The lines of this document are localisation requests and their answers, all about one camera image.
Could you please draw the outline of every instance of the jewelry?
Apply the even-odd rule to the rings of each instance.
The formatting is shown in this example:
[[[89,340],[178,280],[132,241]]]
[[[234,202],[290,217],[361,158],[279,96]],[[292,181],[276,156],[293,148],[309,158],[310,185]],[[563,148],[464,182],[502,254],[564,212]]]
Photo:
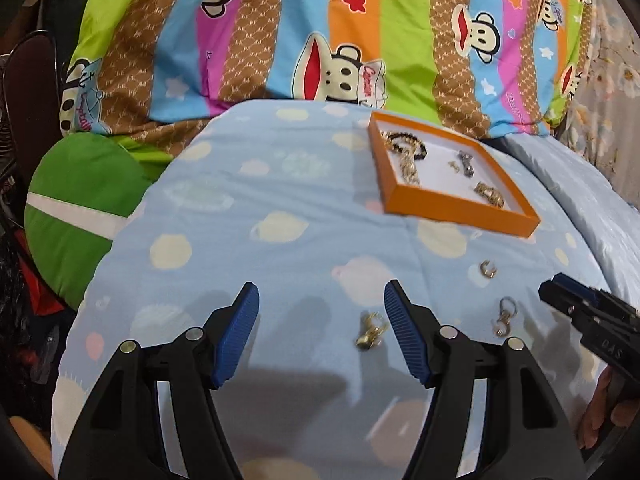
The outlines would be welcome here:
[[[400,145],[400,143],[404,141],[405,144],[414,147],[414,160],[423,160],[427,156],[427,147],[424,145],[424,142],[414,134],[407,132],[383,132],[382,136],[383,139],[385,139],[387,148],[398,155],[401,155],[406,149]]]
[[[489,204],[495,205],[497,208],[502,209],[504,207],[504,199],[502,198],[502,194],[500,191],[495,189],[495,187],[488,186],[484,182],[478,182],[476,188],[474,189],[478,195],[483,196]]]
[[[385,132],[383,139],[388,150],[400,155],[402,179],[411,186],[419,187],[420,178],[414,161],[427,155],[427,148],[424,143],[418,137],[403,132],[396,134]],[[405,142],[406,147],[400,145],[400,140]]]
[[[513,305],[513,312],[510,312],[507,308],[504,307],[504,302],[509,302]],[[511,319],[515,317],[518,313],[518,307],[516,300],[514,300],[511,296],[505,296],[500,300],[500,314],[498,314],[498,319],[494,322],[494,334],[498,337],[507,337],[511,334]]]
[[[362,325],[364,333],[356,339],[356,347],[360,350],[370,350],[378,346],[382,341],[381,336],[389,329],[389,323],[379,312],[362,316]]]
[[[474,176],[474,167],[471,165],[471,159],[474,158],[471,153],[463,152],[460,150],[458,153],[460,160],[462,161],[462,169],[465,170],[465,176],[471,178]]]
[[[482,262],[480,264],[480,272],[482,272],[482,275],[484,277],[492,279],[492,277],[494,277],[496,275],[496,273],[498,272],[498,269],[495,268],[494,264],[491,264],[491,269],[487,269],[487,266],[490,263],[491,262],[489,260],[485,260],[484,262]]]

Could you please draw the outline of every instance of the colorful striped blanket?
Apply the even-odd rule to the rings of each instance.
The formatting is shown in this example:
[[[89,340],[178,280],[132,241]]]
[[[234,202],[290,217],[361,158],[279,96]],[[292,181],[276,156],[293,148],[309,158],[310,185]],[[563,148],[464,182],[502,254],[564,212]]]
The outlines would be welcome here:
[[[271,97],[386,108],[478,138],[546,134],[580,81],[590,3],[89,0],[60,126],[175,156],[209,118]]]

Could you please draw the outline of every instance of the finger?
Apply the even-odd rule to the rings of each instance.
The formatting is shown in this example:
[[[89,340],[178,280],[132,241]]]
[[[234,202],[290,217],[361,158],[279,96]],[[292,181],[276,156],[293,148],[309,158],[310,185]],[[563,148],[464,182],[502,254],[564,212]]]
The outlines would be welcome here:
[[[591,424],[585,424],[582,432],[582,441],[586,449],[591,449],[598,441],[598,430],[594,429]]]
[[[628,428],[636,418],[640,399],[623,400],[611,412],[611,421],[620,428]]]
[[[596,385],[596,391],[606,390],[609,387],[609,383],[611,382],[611,377],[613,376],[613,368],[607,366],[600,376],[598,377],[598,384]]]
[[[575,439],[577,440],[578,449],[582,449],[584,447],[584,437],[582,436],[582,424],[580,424],[580,426],[578,427],[578,433],[575,436]]]
[[[606,390],[596,391],[593,394],[593,399],[591,399],[587,410],[589,412],[591,427],[594,430],[599,430],[600,427],[604,424],[604,420],[607,416]]]

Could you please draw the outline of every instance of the blue gripper pad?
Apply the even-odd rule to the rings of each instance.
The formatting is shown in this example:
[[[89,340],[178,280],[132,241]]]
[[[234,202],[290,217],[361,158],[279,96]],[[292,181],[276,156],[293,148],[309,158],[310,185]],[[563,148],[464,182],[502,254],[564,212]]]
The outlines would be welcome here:
[[[556,274],[552,280],[556,285],[564,287],[566,290],[575,294],[579,298],[589,301],[591,305],[598,306],[598,295],[588,286],[584,286],[580,282],[576,282],[566,274]]]
[[[392,282],[385,287],[385,310],[411,375],[425,384],[431,375],[427,347]]]
[[[211,374],[211,381],[216,388],[222,386],[236,373],[240,356],[258,316],[260,306],[258,287],[248,283],[241,294],[243,292],[244,297],[239,298],[236,312],[216,349],[216,363]]]

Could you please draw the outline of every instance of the orange stripe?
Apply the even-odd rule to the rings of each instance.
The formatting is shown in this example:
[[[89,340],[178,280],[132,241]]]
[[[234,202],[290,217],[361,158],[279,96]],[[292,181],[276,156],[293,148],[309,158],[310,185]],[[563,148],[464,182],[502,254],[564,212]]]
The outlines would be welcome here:
[[[362,60],[380,58],[380,0],[365,0],[366,12],[352,12],[343,0],[329,0],[329,44],[335,50],[351,43],[362,51]]]
[[[556,32],[558,38],[558,46],[556,47],[556,53],[558,54],[558,68],[556,69],[555,82],[560,81],[562,72],[566,68],[567,62],[567,29],[569,20],[569,3],[568,0],[559,0],[562,5],[562,11],[564,12],[564,23],[560,25]]]

